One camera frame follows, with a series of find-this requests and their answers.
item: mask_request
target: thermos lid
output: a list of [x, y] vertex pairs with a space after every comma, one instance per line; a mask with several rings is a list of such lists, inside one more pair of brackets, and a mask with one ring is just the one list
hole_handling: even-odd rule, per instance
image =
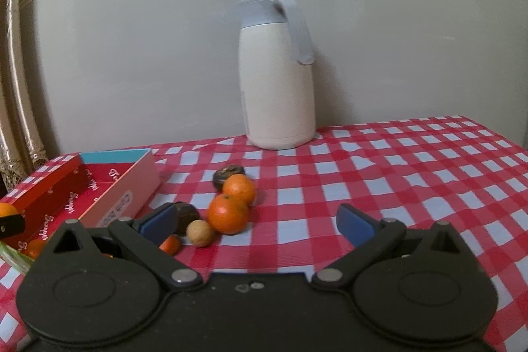
[[261, 24], [287, 23], [295, 60], [302, 65], [314, 62], [312, 38], [295, 0], [242, 0], [239, 7], [242, 29]]

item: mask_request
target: cardboard box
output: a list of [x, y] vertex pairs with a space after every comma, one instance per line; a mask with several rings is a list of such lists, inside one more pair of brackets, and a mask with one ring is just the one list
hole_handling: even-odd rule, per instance
[[2, 202], [24, 215], [25, 231], [0, 243], [0, 257], [22, 272], [33, 239], [47, 240], [68, 218], [105, 227], [134, 217], [160, 183], [150, 149], [85, 152], [57, 157], [10, 191]]

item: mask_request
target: red checkered tablecloth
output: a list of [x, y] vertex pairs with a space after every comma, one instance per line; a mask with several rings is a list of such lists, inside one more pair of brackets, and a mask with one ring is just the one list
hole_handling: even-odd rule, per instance
[[[455, 115], [325, 128], [290, 150], [262, 151], [240, 136], [154, 145], [152, 152], [162, 185], [142, 213], [174, 201], [206, 209], [215, 196], [212, 175], [228, 163], [255, 179], [259, 195], [243, 233], [178, 254], [203, 275], [311, 276], [352, 249], [335, 225], [342, 202], [413, 227], [447, 219], [499, 294], [486, 340], [499, 352], [528, 347], [528, 153], [484, 126]], [[50, 161], [28, 182], [63, 162]], [[14, 302], [21, 280], [1, 265], [0, 351], [27, 341]]]

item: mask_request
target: thermos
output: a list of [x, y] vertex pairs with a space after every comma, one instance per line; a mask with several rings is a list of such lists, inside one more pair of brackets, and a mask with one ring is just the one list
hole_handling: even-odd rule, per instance
[[242, 0], [239, 73], [249, 141], [293, 148], [315, 135], [312, 39], [295, 0]]

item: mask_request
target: rivet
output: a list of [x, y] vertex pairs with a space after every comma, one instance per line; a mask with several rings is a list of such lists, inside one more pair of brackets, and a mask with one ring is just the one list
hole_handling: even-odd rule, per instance
[[317, 277], [323, 282], [336, 282], [343, 277], [343, 273], [338, 269], [322, 269], [317, 272]]
[[254, 290], [261, 290], [265, 287], [265, 285], [262, 282], [252, 282], [249, 284]]
[[238, 291], [238, 292], [241, 292], [241, 293], [245, 293], [245, 292], [249, 291], [249, 285], [246, 284], [246, 283], [241, 283], [241, 284], [235, 286], [234, 290]]
[[189, 283], [196, 280], [198, 273], [192, 269], [178, 269], [172, 272], [171, 277], [178, 283]]

